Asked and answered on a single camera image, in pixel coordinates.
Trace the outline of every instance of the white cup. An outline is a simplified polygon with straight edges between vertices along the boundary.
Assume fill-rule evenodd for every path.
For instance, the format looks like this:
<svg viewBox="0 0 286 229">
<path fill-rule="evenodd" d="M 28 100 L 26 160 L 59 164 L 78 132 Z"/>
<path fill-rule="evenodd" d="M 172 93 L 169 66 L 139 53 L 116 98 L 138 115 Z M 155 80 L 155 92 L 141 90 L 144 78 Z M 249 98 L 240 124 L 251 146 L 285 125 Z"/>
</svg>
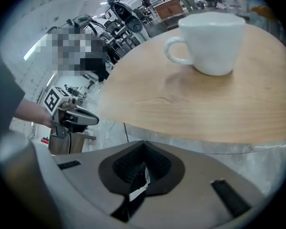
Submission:
<svg viewBox="0 0 286 229">
<path fill-rule="evenodd" d="M 245 20 L 229 13 L 192 14 L 178 22 L 182 37 L 171 37 L 165 43 L 166 57 L 177 64 L 194 65 L 207 75 L 226 75 L 233 70 L 239 54 Z M 187 45 L 190 59 L 179 59 L 169 53 L 176 42 Z"/>
</svg>

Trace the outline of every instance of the wooden table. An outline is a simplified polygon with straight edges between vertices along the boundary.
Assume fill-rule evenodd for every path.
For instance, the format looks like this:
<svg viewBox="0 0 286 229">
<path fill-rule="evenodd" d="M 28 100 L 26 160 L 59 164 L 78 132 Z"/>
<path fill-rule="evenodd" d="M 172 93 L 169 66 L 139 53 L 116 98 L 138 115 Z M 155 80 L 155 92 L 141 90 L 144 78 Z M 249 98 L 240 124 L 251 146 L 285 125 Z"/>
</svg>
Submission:
<svg viewBox="0 0 286 229">
<path fill-rule="evenodd" d="M 165 32 L 131 50 L 106 81 L 102 117 L 201 141 L 263 143 L 286 139 L 286 48 L 268 32 L 246 25 L 229 75 L 212 77 L 170 62 Z M 184 44 L 172 55 L 188 57 Z"/>
</svg>

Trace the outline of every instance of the black machine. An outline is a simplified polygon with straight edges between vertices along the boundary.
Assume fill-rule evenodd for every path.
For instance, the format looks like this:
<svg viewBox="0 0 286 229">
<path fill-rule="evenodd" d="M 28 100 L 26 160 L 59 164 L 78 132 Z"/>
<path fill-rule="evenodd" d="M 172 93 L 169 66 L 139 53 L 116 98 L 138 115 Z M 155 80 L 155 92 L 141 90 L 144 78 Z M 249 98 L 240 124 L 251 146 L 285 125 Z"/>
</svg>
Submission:
<svg viewBox="0 0 286 229">
<path fill-rule="evenodd" d="M 143 23 L 128 5 L 116 0 L 108 0 L 108 4 L 116 17 L 123 21 L 140 43 L 150 39 Z"/>
</svg>

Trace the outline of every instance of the cable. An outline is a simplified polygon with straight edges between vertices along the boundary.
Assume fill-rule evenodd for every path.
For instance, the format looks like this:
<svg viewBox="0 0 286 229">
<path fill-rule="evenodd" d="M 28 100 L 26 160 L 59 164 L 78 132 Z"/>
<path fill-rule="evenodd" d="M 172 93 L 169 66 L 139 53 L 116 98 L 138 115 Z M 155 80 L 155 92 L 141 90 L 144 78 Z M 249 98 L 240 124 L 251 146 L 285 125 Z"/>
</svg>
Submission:
<svg viewBox="0 0 286 229">
<path fill-rule="evenodd" d="M 108 134 L 109 134 L 110 130 L 113 128 L 114 124 L 115 124 L 115 121 L 113 122 L 113 125 L 109 128 L 109 130 L 108 130 L 108 132 L 107 132 L 106 136 L 104 137 L 104 141 L 103 141 L 102 149 L 104 149 L 105 139 L 106 139 L 106 137 L 108 136 Z"/>
<path fill-rule="evenodd" d="M 68 150 L 68 154 L 70 154 L 70 152 L 71 152 L 71 141 L 72 141 L 71 132 L 69 132 L 69 150 Z"/>
<path fill-rule="evenodd" d="M 127 142 L 129 143 L 129 139 L 128 139 L 128 135 L 127 135 L 127 130 L 126 130 L 126 125 L 125 125 L 125 123 L 123 123 L 123 124 L 124 124 L 124 130 L 125 130 L 125 134 L 126 134 Z"/>
</svg>

